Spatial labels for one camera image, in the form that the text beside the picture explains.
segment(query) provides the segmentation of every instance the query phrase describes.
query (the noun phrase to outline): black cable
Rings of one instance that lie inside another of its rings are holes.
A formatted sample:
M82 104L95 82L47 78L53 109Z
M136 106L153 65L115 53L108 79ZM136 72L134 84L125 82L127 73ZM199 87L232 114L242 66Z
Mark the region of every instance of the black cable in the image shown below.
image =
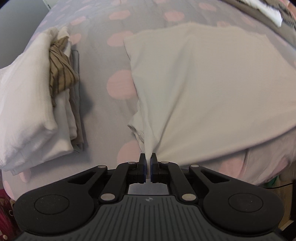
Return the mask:
M288 185L292 185L293 183L288 183L288 184L285 184L283 186L279 186L279 187L273 187L273 188L265 188L265 189L276 189L276 188L282 188L282 187L285 187L285 186L288 186Z

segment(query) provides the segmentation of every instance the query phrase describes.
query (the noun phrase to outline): round joint cover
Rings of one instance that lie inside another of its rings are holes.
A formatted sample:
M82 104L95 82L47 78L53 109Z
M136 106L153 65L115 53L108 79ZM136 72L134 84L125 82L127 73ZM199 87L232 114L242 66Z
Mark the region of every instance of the round joint cover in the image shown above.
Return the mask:
M256 212L263 206L262 199L251 193L234 194L228 199L228 203L236 211L244 213Z
M47 195L35 202L35 208L42 214L58 214L69 207L69 200L61 195Z

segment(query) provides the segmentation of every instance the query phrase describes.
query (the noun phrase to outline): stack of folded clothes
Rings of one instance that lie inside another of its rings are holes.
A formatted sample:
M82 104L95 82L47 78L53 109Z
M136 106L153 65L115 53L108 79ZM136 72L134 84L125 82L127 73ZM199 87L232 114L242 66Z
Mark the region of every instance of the stack of folded clothes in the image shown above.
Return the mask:
M0 69L0 168L13 175L83 143L68 38L66 27L47 29Z

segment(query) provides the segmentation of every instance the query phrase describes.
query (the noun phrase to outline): white garment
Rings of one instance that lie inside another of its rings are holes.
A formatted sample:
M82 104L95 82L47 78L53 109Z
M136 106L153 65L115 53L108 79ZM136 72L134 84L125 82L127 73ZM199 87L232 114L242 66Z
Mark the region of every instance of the white garment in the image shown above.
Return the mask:
M56 28L41 33L7 69L0 86L0 167L28 158L57 131L49 94L49 46Z
M56 39L56 38L60 39L64 37L65 34L68 35L67 28L62 28L59 33L55 34L53 39ZM49 46L50 46L50 42L49 42L49 45L44 46L47 48L47 52L48 52ZM71 48L71 45L69 43L69 46L67 46L66 48L66 50L68 50L67 51L68 56L70 55L70 48ZM48 86L49 65L48 65L48 68L44 69L43 71L46 71L46 74L47 74L46 87L47 87L47 93L49 94L49 86ZM24 77L26 79L29 79L29 76L26 75L26 73L24 73ZM58 127L57 131L48 139L47 142L45 142L42 146L35 149L34 151L32 149L27 149L26 155L24 155L23 152L17 153L12 160L7 162L5 166L2 166L2 169L4 171L11 170L12 174L16 175L28 168L34 167L43 162L46 162L54 158L73 152L73 147L71 145L70 138L71 137L73 138L75 135L77 135L77 130L76 130L74 115L72 113L70 102L69 102L69 90L66 90L60 93L56 97L55 101L56 101L56 107L53 109L51 100L49 97L50 109L51 109L51 112L53 112L54 119Z
M261 13L263 13L266 17L268 17L278 28L281 26L281 23L283 22L283 18L281 17L281 13L279 10L264 4L260 0L240 0L240 1L251 6L252 8L258 9Z
M148 163L156 152L158 161L189 165L296 126L296 70L265 35L187 23L124 45L139 96L129 126Z

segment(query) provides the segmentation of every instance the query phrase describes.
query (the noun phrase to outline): mattress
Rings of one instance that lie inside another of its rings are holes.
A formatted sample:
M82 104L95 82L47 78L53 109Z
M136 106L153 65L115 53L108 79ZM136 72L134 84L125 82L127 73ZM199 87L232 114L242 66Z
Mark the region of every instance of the mattress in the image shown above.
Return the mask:
M220 0L60 0L36 29L28 46L49 27L69 28L72 50L79 53L84 150L16 176L3 172L3 184L9 196L16 200L29 190L97 165L113 169L122 162L137 161L141 150L127 124L136 113L138 97L123 39L145 29L190 21L217 27L233 25L264 34L295 68L296 51L291 45L262 23ZM270 142L205 160L201 165L242 180L248 176L253 184L259 184L296 159L295 138L293 129ZM264 161L257 161L262 153L266 154ZM246 161L252 156L252 162Z

